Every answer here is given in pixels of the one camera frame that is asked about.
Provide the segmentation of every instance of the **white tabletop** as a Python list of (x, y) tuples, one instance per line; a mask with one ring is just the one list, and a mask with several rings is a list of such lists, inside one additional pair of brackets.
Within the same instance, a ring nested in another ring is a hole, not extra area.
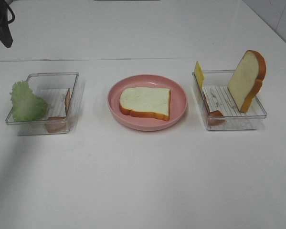
[(0, 61), (286, 56), (282, 41), (242, 0), (22, 0), (14, 42)]
[[(207, 131), (193, 97), (197, 58), (0, 62), (0, 229), (286, 228), (286, 58), (267, 59), (255, 131)], [(198, 59), (205, 70), (238, 61)], [(82, 113), (64, 135), (16, 136), (11, 86), (30, 73), (78, 71)], [(169, 77), (188, 96), (174, 126), (119, 124), (106, 96), (135, 74)]]

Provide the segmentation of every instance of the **plastic container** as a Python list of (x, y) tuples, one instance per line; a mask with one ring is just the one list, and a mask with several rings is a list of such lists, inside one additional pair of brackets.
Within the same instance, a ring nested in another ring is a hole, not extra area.
[[(207, 130), (254, 130), (267, 117), (267, 112), (255, 97), (246, 113), (239, 112), (227, 84), (234, 70), (203, 71), (204, 82), (200, 90), (192, 73), (193, 89), (203, 122)], [(211, 116), (208, 112), (219, 110), (222, 116)]]
[[(12, 126), (17, 135), (68, 133), (77, 122), (84, 90), (84, 84), (79, 81), (79, 73), (36, 73), (30, 74), (26, 81), (33, 93), (48, 103), (48, 112), (40, 121), (16, 122), (11, 108), (6, 124)], [(68, 89), (70, 99), (66, 113), (64, 101)]]

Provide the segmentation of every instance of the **pink plate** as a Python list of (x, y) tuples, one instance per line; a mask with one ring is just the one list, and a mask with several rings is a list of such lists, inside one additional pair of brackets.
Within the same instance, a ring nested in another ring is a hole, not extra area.
[[(162, 121), (155, 118), (137, 118), (124, 115), (119, 110), (119, 98), (128, 87), (170, 88), (170, 118)], [(108, 93), (108, 106), (114, 118), (121, 124), (136, 130), (156, 131), (174, 125), (183, 116), (187, 97), (183, 88), (171, 79), (159, 75), (134, 75), (116, 83)]]

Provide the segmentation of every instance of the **lettuce leaf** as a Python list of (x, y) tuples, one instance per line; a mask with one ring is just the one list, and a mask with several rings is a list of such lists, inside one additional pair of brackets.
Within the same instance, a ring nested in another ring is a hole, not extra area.
[(12, 115), (16, 122), (41, 120), (48, 108), (47, 102), (34, 95), (27, 81), (16, 82), (12, 86)]

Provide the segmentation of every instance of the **toy bread slice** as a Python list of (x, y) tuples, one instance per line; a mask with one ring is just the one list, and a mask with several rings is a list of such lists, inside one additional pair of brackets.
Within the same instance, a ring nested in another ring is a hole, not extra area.
[(129, 87), (120, 96), (119, 109), (124, 115), (168, 121), (170, 89)]
[[(71, 89), (67, 89), (67, 93), (66, 96), (64, 98), (64, 109), (65, 109), (65, 116), (52, 116), (52, 117), (48, 117), (47, 120), (64, 120), (66, 119), (66, 115), (67, 112), (69, 111), (69, 105), (70, 105), (70, 101), (71, 101)], [(59, 131), (62, 131), (63, 129), (66, 128), (66, 121), (62, 122), (62, 123), (48, 123), (45, 124), (45, 128), (47, 130), (48, 133), (52, 134), (52, 133), (57, 133)]]
[(266, 75), (266, 63), (262, 55), (247, 50), (228, 83), (228, 89), (238, 110), (247, 112), (262, 87)]

